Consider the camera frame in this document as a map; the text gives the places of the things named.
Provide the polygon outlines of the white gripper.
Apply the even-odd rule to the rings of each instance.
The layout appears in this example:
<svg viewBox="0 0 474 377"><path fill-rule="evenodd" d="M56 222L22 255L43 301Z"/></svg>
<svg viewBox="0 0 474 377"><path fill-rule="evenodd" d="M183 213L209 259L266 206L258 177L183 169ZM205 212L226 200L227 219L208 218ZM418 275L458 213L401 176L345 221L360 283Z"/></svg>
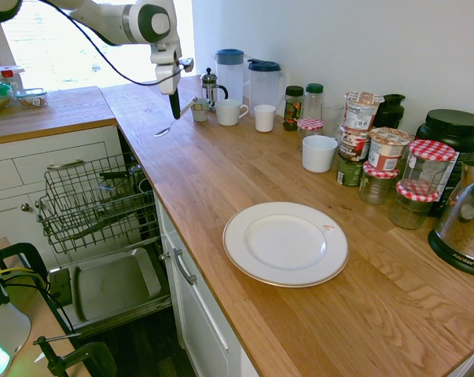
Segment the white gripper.
<svg viewBox="0 0 474 377"><path fill-rule="evenodd" d="M178 42L156 43L151 45L150 60L156 65L155 73L158 87L162 94L169 95L174 119L181 118L181 108L177 85L180 79L178 60L182 51Z"/></svg>

